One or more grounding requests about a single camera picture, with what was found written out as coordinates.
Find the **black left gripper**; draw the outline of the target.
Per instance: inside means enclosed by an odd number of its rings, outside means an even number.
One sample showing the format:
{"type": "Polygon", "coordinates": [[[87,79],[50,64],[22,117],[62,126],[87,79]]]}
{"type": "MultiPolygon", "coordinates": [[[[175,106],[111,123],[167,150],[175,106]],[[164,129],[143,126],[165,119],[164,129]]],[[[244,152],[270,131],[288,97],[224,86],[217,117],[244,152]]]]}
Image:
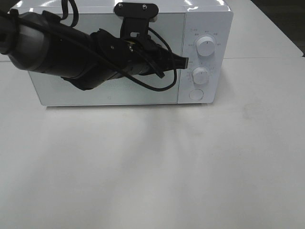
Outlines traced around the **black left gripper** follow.
{"type": "Polygon", "coordinates": [[[129,75],[164,76],[172,69],[187,69],[189,58],[170,53],[161,45],[150,40],[152,51],[146,51],[141,44],[116,38],[106,30],[90,34],[94,41],[95,51],[111,64],[129,75]]]}

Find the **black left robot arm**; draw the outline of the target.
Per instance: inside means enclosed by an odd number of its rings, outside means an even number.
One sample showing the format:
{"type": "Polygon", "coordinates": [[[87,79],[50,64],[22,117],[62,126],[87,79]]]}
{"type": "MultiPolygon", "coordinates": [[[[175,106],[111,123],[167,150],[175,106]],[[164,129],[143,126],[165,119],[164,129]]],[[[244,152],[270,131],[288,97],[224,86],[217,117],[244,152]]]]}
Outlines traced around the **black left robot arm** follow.
{"type": "Polygon", "coordinates": [[[49,11],[0,14],[0,52],[16,68],[58,76],[83,91],[120,78],[143,85],[137,75],[163,78],[167,71],[187,68],[188,58],[174,54],[165,41],[149,44],[150,51],[103,29],[83,33],[49,11]]]}

